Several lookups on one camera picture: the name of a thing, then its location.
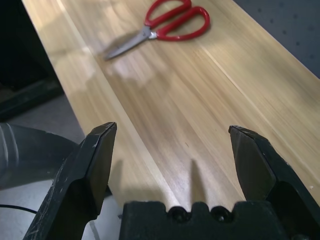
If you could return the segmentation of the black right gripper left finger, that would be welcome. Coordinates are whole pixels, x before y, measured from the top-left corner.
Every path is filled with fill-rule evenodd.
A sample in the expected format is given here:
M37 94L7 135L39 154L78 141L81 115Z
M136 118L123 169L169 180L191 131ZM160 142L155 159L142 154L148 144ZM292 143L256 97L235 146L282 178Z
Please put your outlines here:
M95 127L58 170L25 240L80 240L101 213L111 172L115 122Z

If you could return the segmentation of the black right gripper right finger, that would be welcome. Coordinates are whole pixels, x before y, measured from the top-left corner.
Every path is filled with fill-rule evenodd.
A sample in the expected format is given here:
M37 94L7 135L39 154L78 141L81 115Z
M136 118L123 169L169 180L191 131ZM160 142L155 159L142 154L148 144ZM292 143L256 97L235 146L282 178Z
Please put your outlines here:
M257 132L231 125L237 178L246 200L267 201L290 239L320 238L320 207L293 168Z

